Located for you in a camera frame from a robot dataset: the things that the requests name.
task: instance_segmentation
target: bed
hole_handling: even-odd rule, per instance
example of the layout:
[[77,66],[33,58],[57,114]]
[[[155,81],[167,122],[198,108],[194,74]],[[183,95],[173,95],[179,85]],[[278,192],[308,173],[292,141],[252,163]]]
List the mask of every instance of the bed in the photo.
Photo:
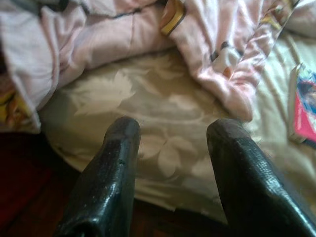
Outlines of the bed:
[[[287,134],[290,72],[299,58],[316,70],[315,55],[315,39],[283,32],[265,65],[253,120],[244,126],[316,214],[316,151]],[[137,119],[142,129],[135,197],[226,222],[205,134],[210,123],[229,115],[190,78],[177,49],[86,71],[40,111],[50,145],[79,171],[122,116]]]

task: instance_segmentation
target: pink book cover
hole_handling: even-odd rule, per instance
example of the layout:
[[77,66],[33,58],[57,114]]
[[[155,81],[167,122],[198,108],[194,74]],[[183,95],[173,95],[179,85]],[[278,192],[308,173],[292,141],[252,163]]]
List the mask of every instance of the pink book cover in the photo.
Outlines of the pink book cover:
[[291,88],[289,136],[316,148],[316,73],[300,64],[292,71]]

